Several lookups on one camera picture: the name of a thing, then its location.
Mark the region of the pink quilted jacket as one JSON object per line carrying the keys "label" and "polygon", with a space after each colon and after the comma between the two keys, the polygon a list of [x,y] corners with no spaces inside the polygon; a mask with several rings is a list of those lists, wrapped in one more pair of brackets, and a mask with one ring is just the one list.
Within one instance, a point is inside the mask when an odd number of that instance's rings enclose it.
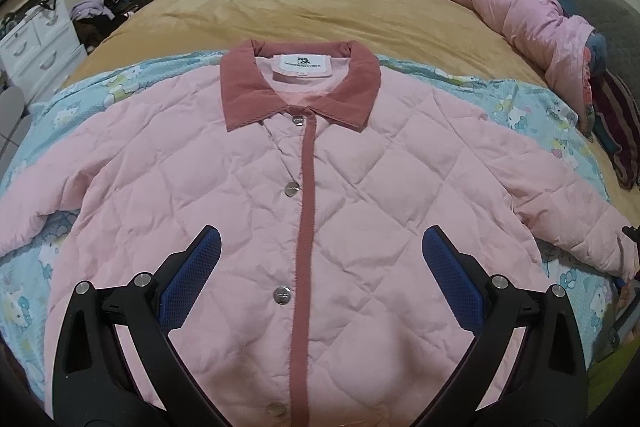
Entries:
{"label": "pink quilted jacket", "polygon": [[238,426],[407,426],[469,346],[421,253],[442,228],[490,273],[542,291],[540,242],[638,272],[627,221],[483,109],[382,66],[356,42],[237,46],[89,117],[1,199],[14,255],[68,211],[44,258],[46,311],[3,310],[41,400],[75,285],[119,286],[215,227],[221,257],[172,336]]}

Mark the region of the purple clothes pile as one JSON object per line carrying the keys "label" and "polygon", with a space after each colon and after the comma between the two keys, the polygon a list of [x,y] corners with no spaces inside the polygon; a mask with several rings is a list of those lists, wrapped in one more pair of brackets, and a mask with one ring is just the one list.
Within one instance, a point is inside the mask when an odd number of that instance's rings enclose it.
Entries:
{"label": "purple clothes pile", "polygon": [[105,4],[105,0],[82,0],[70,9],[71,20],[88,20],[88,18],[106,16],[114,20],[115,14]]}

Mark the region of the blue cartoon cat bedsheet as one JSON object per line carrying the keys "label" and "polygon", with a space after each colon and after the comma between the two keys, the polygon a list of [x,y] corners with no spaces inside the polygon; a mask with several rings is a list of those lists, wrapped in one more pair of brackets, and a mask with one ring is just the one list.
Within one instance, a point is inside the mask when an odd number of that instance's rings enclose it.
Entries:
{"label": "blue cartoon cat bedsheet", "polygon": [[[36,104],[30,111],[34,121],[1,186],[8,188],[53,144],[113,104],[116,89],[137,94],[192,69],[216,65],[221,57],[219,51],[198,51],[153,58],[101,72],[62,90],[49,102]],[[605,178],[599,159],[575,128],[573,111],[548,89],[516,79],[486,81],[473,76],[454,76],[431,65],[386,55],[378,60],[383,66],[480,106],[492,121],[535,140],[566,162],[607,202],[614,202],[615,184]],[[75,211],[55,213],[29,244],[1,259],[1,336],[25,369],[29,388],[37,398],[44,392],[43,337],[53,262],[76,217]],[[592,364],[610,347],[608,330],[614,322],[614,283],[611,277],[583,265],[558,248],[546,243],[538,247],[544,273],[568,292],[585,361]]]}

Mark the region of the striped dark blanket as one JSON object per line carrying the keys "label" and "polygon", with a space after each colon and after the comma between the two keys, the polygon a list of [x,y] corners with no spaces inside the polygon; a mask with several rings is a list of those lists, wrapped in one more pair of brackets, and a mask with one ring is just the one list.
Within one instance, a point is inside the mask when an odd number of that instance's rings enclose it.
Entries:
{"label": "striped dark blanket", "polygon": [[591,81],[593,132],[610,158],[621,187],[639,184],[639,107],[624,80],[608,69]]}

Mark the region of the white drawer chest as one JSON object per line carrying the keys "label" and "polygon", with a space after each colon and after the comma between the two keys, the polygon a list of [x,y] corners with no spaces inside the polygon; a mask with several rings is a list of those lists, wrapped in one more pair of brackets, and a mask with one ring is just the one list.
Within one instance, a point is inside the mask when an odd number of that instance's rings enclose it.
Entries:
{"label": "white drawer chest", "polygon": [[86,57],[64,0],[42,0],[1,39],[1,72],[27,105],[49,101]]}

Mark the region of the grey headboard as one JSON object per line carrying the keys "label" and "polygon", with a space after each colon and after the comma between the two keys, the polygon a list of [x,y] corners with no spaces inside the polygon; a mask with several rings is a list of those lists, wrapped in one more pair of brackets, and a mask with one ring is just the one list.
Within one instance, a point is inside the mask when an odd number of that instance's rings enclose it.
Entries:
{"label": "grey headboard", "polygon": [[565,0],[608,42],[608,69],[639,89],[639,12],[625,0]]}

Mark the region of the tan bed blanket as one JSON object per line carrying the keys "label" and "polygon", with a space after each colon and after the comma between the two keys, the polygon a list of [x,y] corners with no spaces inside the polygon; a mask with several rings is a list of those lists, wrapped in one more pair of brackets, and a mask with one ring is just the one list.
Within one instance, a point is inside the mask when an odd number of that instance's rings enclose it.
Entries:
{"label": "tan bed blanket", "polygon": [[393,64],[433,66],[459,84],[474,80],[472,101],[501,124],[537,141],[601,192],[631,222],[639,191],[618,184],[601,145],[570,129],[570,115],[536,66],[450,0],[154,0],[107,37],[65,80],[81,79],[151,58],[228,50],[247,40],[357,40]]}

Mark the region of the pink crumpled duvet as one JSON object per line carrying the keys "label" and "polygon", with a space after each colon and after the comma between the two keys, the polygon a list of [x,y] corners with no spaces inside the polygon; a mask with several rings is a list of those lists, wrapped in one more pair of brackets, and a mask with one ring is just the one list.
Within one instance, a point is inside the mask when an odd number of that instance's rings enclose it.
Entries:
{"label": "pink crumpled duvet", "polygon": [[451,0],[474,11],[544,72],[547,86],[577,115],[585,135],[594,126],[591,79],[606,66],[606,40],[565,0]]}

